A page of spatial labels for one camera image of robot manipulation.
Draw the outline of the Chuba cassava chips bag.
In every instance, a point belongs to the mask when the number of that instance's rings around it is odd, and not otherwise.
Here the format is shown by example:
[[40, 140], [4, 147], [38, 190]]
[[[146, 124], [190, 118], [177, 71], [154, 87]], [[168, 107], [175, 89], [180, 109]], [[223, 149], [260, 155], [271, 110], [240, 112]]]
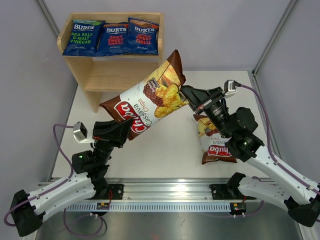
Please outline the Chuba cassava chips bag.
[[100, 107], [118, 123], [133, 119], [128, 139], [131, 141], [160, 120], [189, 104], [181, 88], [186, 82], [178, 50], [149, 76]]
[[207, 116], [194, 114], [193, 117], [197, 122], [198, 139], [203, 152], [201, 164], [218, 161], [236, 163], [236, 158], [225, 146], [229, 139], [221, 137], [216, 126]]

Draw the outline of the Burts spicy chilli bag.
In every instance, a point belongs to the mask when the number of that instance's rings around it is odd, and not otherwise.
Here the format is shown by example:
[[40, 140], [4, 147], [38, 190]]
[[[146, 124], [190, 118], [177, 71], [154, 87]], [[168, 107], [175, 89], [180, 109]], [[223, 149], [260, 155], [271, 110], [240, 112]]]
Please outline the Burts spicy chilli bag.
[[158, 23], [129, 17], [125, 51], [136, 55], [158, 55], [158, 30]]
[[128, 22], [104, 24], [96, 56], [109, 57], [126, 54], [125, 46], [128, 37], [128, 26]]

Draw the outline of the Burts sea salt vinegar bag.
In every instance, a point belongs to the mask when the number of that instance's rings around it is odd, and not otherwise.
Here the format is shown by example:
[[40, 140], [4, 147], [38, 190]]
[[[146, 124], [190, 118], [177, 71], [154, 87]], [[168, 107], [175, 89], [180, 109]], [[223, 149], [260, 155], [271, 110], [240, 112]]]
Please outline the Burts sea salt vinegar bag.
[[104, 20], [74, 19], [72, 30], [63, 56], [95, 57]]

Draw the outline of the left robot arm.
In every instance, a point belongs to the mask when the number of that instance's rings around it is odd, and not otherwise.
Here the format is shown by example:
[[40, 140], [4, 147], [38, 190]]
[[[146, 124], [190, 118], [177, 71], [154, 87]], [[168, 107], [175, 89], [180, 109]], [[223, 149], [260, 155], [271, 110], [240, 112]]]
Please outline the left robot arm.
[[126, 143], [133, 119], [121, 122], [97, 121], [88, 134], [82, 122], [70, 126], [79, 144], [90, 144], [91, 150], [66, 158], [70, 174], [32, 192], [20, 190], [12, 198], [3, 221], [17, 229], [20, 237], [37, 231], [45, 221], [67, 207], [87, 199], [103, 199], [108, 194], [105, 174], [114, 148]]

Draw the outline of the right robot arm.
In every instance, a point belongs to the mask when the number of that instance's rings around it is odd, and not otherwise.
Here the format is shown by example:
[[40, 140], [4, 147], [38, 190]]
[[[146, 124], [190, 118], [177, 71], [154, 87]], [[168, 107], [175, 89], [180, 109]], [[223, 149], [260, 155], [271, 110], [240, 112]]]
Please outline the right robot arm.
[[252, 88], [227, 80], [224, 87], [197, 89], [182, 86], [181, 92], [196, 113], [205, 113], [219, 131], [227, 138], [225, 146], [233, 157], [263, 172], [276, 184], [253, 180], [236, 172], [227, 182], [227, 193], [232, 198], [253, 197], [273, 204], [305, 227], [312, 227], [320, 216], [320, 185], [308, 179], [274, 155], [269, 144], [254, 135], [258, 127], [252, 111], [239, 107], [229, 114], [224, 98], [237, 93], [238, 88]]

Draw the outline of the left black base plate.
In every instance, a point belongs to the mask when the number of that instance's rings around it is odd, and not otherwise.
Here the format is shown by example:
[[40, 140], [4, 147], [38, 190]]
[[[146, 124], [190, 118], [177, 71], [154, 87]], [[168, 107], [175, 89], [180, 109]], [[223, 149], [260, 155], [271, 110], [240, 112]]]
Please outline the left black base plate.
[[101, 198], [102, 200], [109, 200], [109, 197], [111, 197], [111, 200], [122, 200], [124, 195], [124, 184], [120, 183], [112, 183], [108, 185], [106, 193]]

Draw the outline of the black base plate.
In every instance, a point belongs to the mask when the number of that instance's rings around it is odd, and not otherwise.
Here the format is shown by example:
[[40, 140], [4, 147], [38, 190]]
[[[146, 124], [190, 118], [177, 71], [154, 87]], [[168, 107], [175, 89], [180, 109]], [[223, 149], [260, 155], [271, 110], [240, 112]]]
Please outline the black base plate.
[[232, 200], [226, 184], [210, 184], [209, 188], [213, 200]]
[[122, 200], [124, 195], [124, 184], [120, 183], [112, 183], [108, 185], [106, 193], [101, 198], [102, 200], [109, 200], [109, 197], [111, 197], [111, 200]]

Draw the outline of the aluminium mounting rail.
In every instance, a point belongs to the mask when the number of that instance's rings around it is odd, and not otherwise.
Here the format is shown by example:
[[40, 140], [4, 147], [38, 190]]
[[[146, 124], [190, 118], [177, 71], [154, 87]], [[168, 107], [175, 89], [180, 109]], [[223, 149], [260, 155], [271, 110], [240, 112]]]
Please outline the aluminium mounting rail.
[[210, 184], [226, 184], [226, 178], [129, 178], [109, 179], [109, 184], [123, 184], [122, 200], [91, 198], [63, 209], [68, 212], [228, 213], [236, 204], [257, 202], [256, 198], [238, 196], [229, 200], [213, 200]]

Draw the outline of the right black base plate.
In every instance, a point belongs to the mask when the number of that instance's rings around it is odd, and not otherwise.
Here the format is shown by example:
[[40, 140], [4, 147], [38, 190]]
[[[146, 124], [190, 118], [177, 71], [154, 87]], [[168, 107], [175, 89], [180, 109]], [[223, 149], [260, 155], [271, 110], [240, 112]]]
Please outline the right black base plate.
[[210, 184], [209, 188], [213, 200], [232, 200], [226, 184]]

